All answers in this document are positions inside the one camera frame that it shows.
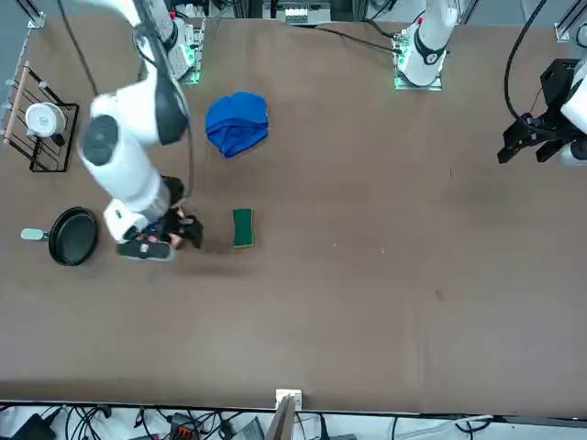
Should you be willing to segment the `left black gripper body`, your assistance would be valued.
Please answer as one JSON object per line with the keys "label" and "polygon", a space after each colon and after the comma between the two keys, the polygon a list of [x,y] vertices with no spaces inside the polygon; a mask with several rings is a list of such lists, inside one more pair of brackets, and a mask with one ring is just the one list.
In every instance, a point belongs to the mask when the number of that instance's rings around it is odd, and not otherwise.
{"label": "left black gripper body", "polygon": [[540,75],[547,110],[526,118],[531,131],[541,137],[574,137],[579,130],[561,113],[570,93],[578,59],[555,59]]}

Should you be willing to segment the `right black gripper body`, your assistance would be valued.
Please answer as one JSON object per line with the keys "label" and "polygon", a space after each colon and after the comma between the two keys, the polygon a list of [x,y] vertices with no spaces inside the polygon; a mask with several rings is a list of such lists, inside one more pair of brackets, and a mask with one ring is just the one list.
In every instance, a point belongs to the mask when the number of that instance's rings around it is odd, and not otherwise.
{"label": "right black gripper body", "polygon": [[165,218],[185,218],[185,211],[183,209],[183,197],[185,196],[185,187],[183,182],[176,177],[163,176],[163,183],[169,190],[170,207],[165,213]]}

